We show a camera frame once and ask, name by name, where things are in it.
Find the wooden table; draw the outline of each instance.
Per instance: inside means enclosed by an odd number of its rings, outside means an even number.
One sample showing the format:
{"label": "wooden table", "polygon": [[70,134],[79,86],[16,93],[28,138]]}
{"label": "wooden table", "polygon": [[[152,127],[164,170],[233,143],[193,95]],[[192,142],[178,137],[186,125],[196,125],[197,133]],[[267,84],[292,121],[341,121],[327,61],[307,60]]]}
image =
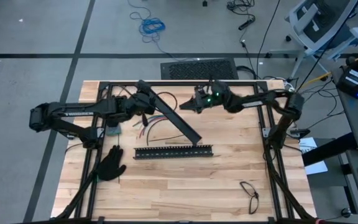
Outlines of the wooden table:
{"label": "wooden table", "polygon": [[[283,82],[267,81],[269,89],[282,89]],[[99,81],[84,81],[80,102],[95,102]],[[192,86],[153,86],[158,93],[169,91],[181,104],[190,99]],[[135,92],[135,87],[128,90]],[[254,94],[252,87],[232,86],[240,95]],[[114,88],[113,93],[121,90]],[[170,95],[161,95],[171,107],[175,101]],[[256,108],[237,114],[229,114],[222,107],[206,109],[202,114],[177,109],[178,114],[203,138],[202,144],[213,144],[214,157],[186,159],[134,160],[135,147],[145,147],[145,136],[139,138],[139,128],[132,127],[140,120],[134,117],[121,124],[119,144],[124,149],[121,164],[127,170],[118,179],[98,183],[93,219],[106,220],[193,220],[193,221],[267,221],[275,217],[269,178],[262,158],[263,146]],[[274,112],[277,123],[280,116]],[[74,123],[90,126],[92,117],[75,118]],[[181,134],[169,121],[155,125],[151,139],[168,138]],[[106,136],[103,157],[117,136]],[[70,141],[68,146],[78,144]],[[189,144],[185,137],[150,142],[150,146]],[[288,139],[286,144],[297,147],[297,141]],[[86,150],[81,146],[70,149],[65,157],[57,189],[52,217],[58,215],[78,190]],[[283,148],[283,161],[290,190],[313,216],[316,215],[308,179],[300,152]],[[241,189],[239,182],[250,182],[260,195],[260,205],[253,215],[248,214],[250,197]],[[280,203],[283,216],[287,215],[281,190]],[[82,215],[85,216],[89,195],[85,195]]]}

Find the black metal frame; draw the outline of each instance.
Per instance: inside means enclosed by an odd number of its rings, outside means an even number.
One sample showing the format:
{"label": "black metal frame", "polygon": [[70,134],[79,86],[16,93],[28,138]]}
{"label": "black metal frame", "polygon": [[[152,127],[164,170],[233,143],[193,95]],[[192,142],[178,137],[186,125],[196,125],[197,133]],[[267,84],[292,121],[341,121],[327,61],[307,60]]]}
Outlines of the black metal frame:
{"label": "black metal frame", "polygon": [[[150,84],[151,86],[196,86],[196,85],[202,85],[202,84],[206,84],[207,81],[201,82],[201,81],[179,81],[179,82],[170,82],[170,81],[161,81],[161,82],[147,82],[148,84]],[[263,90],[267,90],[267,82],[266,81],[256,81],[256,82],[247,82],[247,81],[239,81],[239,82],[233,82],[233,81],[227,81],[226,82],[229,86],[250,86],[253,87],[255,93],[259,92],[259,88],[263,89]],[[102,95],[103,95],[103,90],[106,89],[107,86],[109,86],[108,88],[108,97],[111,97],[111,93],[112,93],[112,88],[114,85],[121,85],[121,86],[134,86],[135,85],[135,81],[133,82],[117,82],[117,83],[113,83],[113,82],[100,82],[99,83],[99,88],[98,88],[98,95],[97,95],[97,99],[96,100],[100,100]],[[270,106],[267,106],[267,115],[268,115],[268,119],[269,119],[269,124],[270,127],[273,127],[275,125],[275,121],[274,121],[274,117],[273,117],[273,111],[272,108]],[[262,110],[262,106],[258,106],[257,107],[257,111],[258,111],[258,117],[259,117],[259,128],[260,128],[260,133],[261,133],[261,138],[262,138],[262,142],[264,145],[264,151],[269,151],[270,150],[270,145],[267,144],[267,142],[264,139],[264,136],[262,134],[262,129],[266,128],[266,124],[265,124],[265,119],[264,119],[264,113]],[[94,116],[93,120],[92,120],[92,127],[96,127],[98,119]],[[105,120],[103,120],[103,125],[102,127],[106,127],[106,122]],[[100,144],[103,145],[103,141],[104,141],[104,137],[105,135],[103,135],[103,137],[100,139]],[[101,159],[101,153],[102,153],[103,149],[98,149],[97,151],[97,155],[96,155],[96,161],[97,163],[100,162]],[[282,177],[285,185],[287,185],[287,178],[285,175],[285,169],[284,169],[284,165],[283,165],[283,159],[282,159],[282,154],[280,151],[275,151],[276,153],[276,157],[277,157],[277,161],[278,161],[278,168],[279,168],[279,174]],[[85,155],[85,161],[84,161],[84,168],[83,168],[83,173],[81,176],[81,184],[85,181],[86,176],[88,175],[89,172],[89,166],[90,166],[90,162],[91,162],[91,154],[92,151],[91,150],[87,150],[86,155]],[[275,214],[276,214],[276,218],[283,218],[282,216],[282,212],[281,212],[281,208],[280,208],[280,199],[278,197],[278,190],[277,190],[277,185],[275,183],[275,181],[272,179],[272,177],[269,175],[269,179],[270,179],[270,188],[272,190],[272,197],[273,197],[273,206],[275,209]],[[94,200],[95,200],[95,195],[96,195],[96,186],[97,186],[97,181],[96,179],[93,181],[92,185],[91,185],[91,192],[90,192],[90,196],[89,196],[89,200],[88,200],[88,209],[86,212],[86,217],[87,219],[92,219],[92,213],[93,213],[93,205],[94,205]],[[286,201],[286,208],[288,211],[288,217],[289,218],[294,218],[293,216],[293,210],[292,210],[292,206],[290,205],[289,201],[287,199],[285,199]],[[81,199],[78,206],[76,207],[75,210],[75,218],[79,218],[81,215],[81,211],[82,211],[82,204],[83,204],[83,200]],[[128,223],[128,222],[109,222],[109,221],[103,221],[103,223],[114,223],[114,224],[118,224],[118,223]],[[150,222],[136,222],[138,224],[143,224],[143,223],[150,223]],[[178,222],[153,222],[153,223],[178,223]],[[274,219],[272,219],[271,217],[268,219],[268,221],[266,222],[210,222],[210,223],[215,223],[215,224],[225,224],[225,223],[244,223],[244,224],[263,224],[263,223],[274,223]]]}

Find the black glove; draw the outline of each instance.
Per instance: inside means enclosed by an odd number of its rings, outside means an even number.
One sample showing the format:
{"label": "black glove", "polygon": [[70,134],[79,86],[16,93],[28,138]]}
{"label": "black glove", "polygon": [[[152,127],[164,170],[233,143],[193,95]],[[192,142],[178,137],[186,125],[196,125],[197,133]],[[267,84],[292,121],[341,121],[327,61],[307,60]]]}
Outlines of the black glove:
{"label": "black glove", "polygon": [[119,162],[124,150],[119,146],[113,146],[109,154],[100,162],[97,174],[101,180],[113,180],[124,173],[127,168],[125,165],[119,167]]}

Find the office chair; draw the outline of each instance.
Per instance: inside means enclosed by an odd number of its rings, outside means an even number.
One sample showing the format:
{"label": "office chair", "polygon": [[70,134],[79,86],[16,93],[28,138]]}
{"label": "office chair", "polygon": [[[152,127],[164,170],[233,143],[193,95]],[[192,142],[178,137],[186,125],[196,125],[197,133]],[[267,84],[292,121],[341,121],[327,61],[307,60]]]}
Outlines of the office chair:
{"label": "office chair", "polygon": [[[330,46],[327,46],[343,22],[354,12],[357,2],[358,0],[302,0],[288,13],[285,20],[292,28],[286,41],[295,40],[303,49],[271,50],[268,55],[297,55],[290,79],[295,76],[304,58],[310,57],[315,61],[318,57],[336,60],[346,47],[358,44],[358,38],[353,38],[350,28],[344,25]],[[320,63],[318,65],[328,72]]]}

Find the white paper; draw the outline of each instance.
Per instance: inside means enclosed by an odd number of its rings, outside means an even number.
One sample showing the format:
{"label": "white paper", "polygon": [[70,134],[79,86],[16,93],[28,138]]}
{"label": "white paper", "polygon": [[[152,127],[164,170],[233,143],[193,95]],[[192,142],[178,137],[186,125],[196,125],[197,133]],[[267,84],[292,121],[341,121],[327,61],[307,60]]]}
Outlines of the white paper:
{"label": "white paper", "polygon": [[[303,138],[299,142],[299,148],[301,149],[303,154],[317,148],[317,145],[313,138]],[[328,168],[326,166],[326,163],[324,161],[321,161],[305,167],[305,171],[306,175],[318,174],[320,172],[327,172]]]}

